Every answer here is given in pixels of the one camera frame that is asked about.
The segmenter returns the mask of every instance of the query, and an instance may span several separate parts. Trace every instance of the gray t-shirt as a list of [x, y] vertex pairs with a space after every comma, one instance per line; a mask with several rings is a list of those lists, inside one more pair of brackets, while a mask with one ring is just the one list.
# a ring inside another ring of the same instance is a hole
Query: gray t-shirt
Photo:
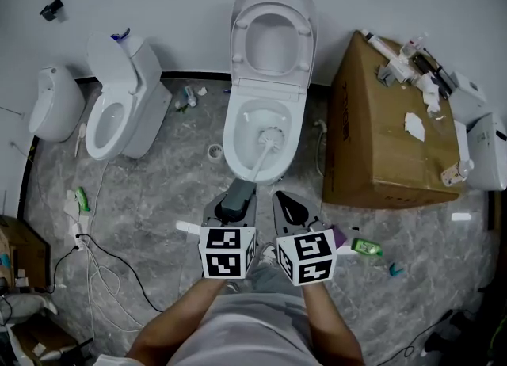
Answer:
[[[199, 328], [169, 366], [310, 366], [307, 312], [302, 299], [251, 293], [217, 297]], [[135, 360], [101, 355], [95, 366], [140, 366]]]

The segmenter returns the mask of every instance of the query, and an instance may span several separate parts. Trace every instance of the brown cardboard box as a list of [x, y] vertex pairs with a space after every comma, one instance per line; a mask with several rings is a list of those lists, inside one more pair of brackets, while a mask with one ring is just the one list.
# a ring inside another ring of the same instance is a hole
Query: brown cardboard box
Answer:
[[35, 364], [60, 364], [40, 362], [40, 358], [53, 351], [68, 350], [77, 345], [76, 340], [57, 326], [51, 319], [35, 314], [27, 322], [12, 327], [20, 347]]
[[[440, 98], [444, 118], [430, 118], [419, 89], [398, 82], [386, 87], [377, 80], [376, 68], [386, 64], [359, 32], [353, 34], [333, 81], [322, 200], [363, 208], [454, 200], [463, 186], [448, 188], [440, 180], [459, 161], [449, 103]], [[424, 142], [405, 132], [407, 112], [422, 119]]]
[[10, 267], [0, 265], [0, 276], [15, 286], [18, 272], [25, 271], [29, 287], [46, 288], [46, 244], [24, 223], [15, 218], [0, 216], [0, 254], [9, 256]]

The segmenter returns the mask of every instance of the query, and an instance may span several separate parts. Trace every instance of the toilet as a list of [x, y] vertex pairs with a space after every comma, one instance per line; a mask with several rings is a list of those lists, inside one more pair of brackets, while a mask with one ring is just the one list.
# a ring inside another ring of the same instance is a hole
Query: toilet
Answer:
[[223, 152], [236, 177], [250, 174], [263, 151], [259, 135], [267, 128], [279, 128], [284, 144], [267, 155], [256, 183], [272, 184], [290, 166], [314, 66], [317, 21], [312, 0], [235, 1]]
[[451, 79], [455, 87], [449, 98], [452, 117], [468, 129], [467, 155], [474, 162], [474, 169], [468, 174], [466, 182], [477, 190], [505, 190], [507, 132], [504, 124], [495, 112], [490, 112], [480, 86], [458, 72], [453, 72]]
[[30, 116], [29, 130], [51, 142], [63, 142], [71, 136], [85, 108], [85, 99], [63, 66], [39, 71], [39, 95]]
[[86, 127], [86, 149], [96, 160], [118, 154], [141, 158], [160, 129], [172, 95], [160, 82], [162, 68], [139, 36], [120, 42], [94, 33], [86, 47], [88, 64], [102, 84]]

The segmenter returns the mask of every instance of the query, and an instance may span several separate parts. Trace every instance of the gray tile floor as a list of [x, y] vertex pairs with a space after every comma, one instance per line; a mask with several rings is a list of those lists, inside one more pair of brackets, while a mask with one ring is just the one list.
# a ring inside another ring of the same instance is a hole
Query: gray tile floor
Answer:
[[[223, 91], [231, 84], [197, 80], [168, 80], [164, 84], [175, 97], [187, 84], [206, 86], [208, 95], [185, 113], [176, 112], [172, 104], [153, 146], [139, 160], [120, 156], [105, 168], [106, 162], [94, 161], [84, 144], [74, 158], [77, 132], [65, 143], [41, 141], [36, 166], [42, 198], [32, 172], [25, 207], [27, 221], [51, 244], [55, 266], [74, 245], [63, 213], [66, 190], [82, 186], [93, 207], [105, 169], [93, 236], [131, 263], [159, 308], [173, 303], [201, 273], [196, 236], [176, 231], [175, 221], [200, 223], [204, 205], [233, 180], [225, 162], [213, 165], [206, 159], [208, 145], [222, 142], [228, 102]], [[87, 98], [82, 117], [86, 121], [100, 85], [84, 85], [82, 91]], [[339, 257], [334, 279], [327, 284], [358, 337], [367, 364], [377, 364], [407, 345], [448, 308], [478, 308], [480, 295], [475, 290], [492, 277], [496, 257], [496, 241], [484, 226], [486, 198], [482, 193], [468, 192], [449, 204], [396, 212], [321, 204], [322, 179], [314, 168], [318, 129], [313, 127], [319, 118], [326, 118], [326, 97], [313, 93], [307, 101], [299, 148], [284, 180], [258, 190], [259, 242], [275, 236], [271, 196], [283, 189], [322, 205], [324, 217], [350, 236], [362, 235], [383, 245], [383, 258]], [[472, 219], [453, 223], [453, 212], [470, 212]], [[118, 260], [96, 249], [94, 252], [101, 265], [120, 275], [121, 290], [116, 298], [125, 309], [142, 324], [153, 318], [156, 313], [141, 295], [133, 274]], [[388, 273], [393, 261], [405, 269], [397, 277]], [[116, 286], [110, 274], [104, 273], [104, 279]], [[118, 326], [139, 328], [106, 294], [97, 277], [93, 279], [93, 298]], [[58, 322], [80, 340], [92, 336], [86, 253], [73, 253], [60, 265], [53, 299], [60, 309]], [[93, 328], [94, 354], [122, 356], [136, 336], [119, 331], [97, 307], [93, 307]], [[422, 359], [416, 351], [409, 360], [400, 355], [391, 364], [436, 364], [437, 359], [433, 354]]]

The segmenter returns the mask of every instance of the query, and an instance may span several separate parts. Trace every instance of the person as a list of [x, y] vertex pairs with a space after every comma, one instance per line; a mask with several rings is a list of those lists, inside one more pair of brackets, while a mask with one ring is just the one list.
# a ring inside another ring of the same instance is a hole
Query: person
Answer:
[[248, 276], [253, 292], [201, 279], [144, 327], [125, 358], [101, 355], [96, 366], [364, 364], [324, 283], [295, 287], [282, 272], [267, 244]]

